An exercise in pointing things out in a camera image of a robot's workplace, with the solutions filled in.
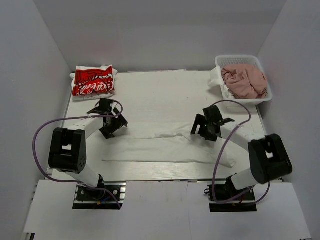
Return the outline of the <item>white t-shirt black graphic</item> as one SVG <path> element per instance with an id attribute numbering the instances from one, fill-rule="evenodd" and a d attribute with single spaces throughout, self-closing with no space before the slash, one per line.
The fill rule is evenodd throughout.
<path id="1" fill-rule="evenodd" d="M 216 162 L 224 141 L 192 135 L 190 122 L 132 123 L 105 140 L 104 162 L 204 163 Z"/>

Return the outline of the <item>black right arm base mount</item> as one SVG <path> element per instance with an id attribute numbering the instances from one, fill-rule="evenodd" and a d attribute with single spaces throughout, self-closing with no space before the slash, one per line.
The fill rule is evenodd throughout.
<path id="1" fill-rule="evenodd" d="M 212 184 L 207 185 L 203 193 L 208 196 L 209 211 L 211 213 L 248 213 L 257 211 L 253 188 L 247 187 L 237 190 L 231 181 L 231 177 L 228 177 L 224 183 L 217 181 L 214 185 L 216 200 L 225 203 L 220 204 L 214 200 Z"/>

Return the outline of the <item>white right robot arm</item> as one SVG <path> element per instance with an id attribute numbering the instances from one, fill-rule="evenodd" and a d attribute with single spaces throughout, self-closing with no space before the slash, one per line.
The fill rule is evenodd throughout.
<path id="1" fill-rule="evenodd" d="M 198 134 L 207 141 L 224 139 L 218 158 L 228 142 L 241 147 L 248 153 L 249 167 L 225 181 L 226 192 L 240 194 L 250 187 L 263 185 L 278 178 L 290 175 L 293 165 L 281 137 L 277 134 L 263 135 L 243 128 L 232 118 L 223 118 L 219 108 L 211 105 L 204 108 L 203 115 L 197 114 L 191 134 Z"/>

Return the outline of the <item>pink t-shirt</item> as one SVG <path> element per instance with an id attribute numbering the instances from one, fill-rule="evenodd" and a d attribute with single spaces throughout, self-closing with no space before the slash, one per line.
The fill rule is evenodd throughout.
<path id="1" fill-rule="evenodd" d="M 235 99 L 264 99 L 268 79 L 250 64 L 230 64 L 221 70 L 223 81 Z"/>

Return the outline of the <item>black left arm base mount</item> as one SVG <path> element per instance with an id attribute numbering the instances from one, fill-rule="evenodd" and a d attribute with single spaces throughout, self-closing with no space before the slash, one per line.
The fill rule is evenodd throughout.
<path id="1" fill-rule="evenodd" d="M 104 188 L 110 191 L 123 205 L 126 194 L 125 182 L 105 183 Z M 74 210 L 120 210 L 117 202 L 105 191 L 97 191 L 78 185 L 75 191 L 72 208 Z"/>

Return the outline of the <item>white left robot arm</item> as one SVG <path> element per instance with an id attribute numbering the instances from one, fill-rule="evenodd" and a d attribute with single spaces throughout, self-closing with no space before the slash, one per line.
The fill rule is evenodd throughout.
<path id="1" fill-rule="evenodd" d="M 87 116 L 68 128 L 56 128 L 52 133 L 48 165 L 75 179 L 79 184 L 91 188 L 102 187 L 102 176 L 87 165 L 87 139 L 100 132 L 108 140 L 128 122 L 113 106 L 121 104 L 115 100 L 101 98 Z"/>

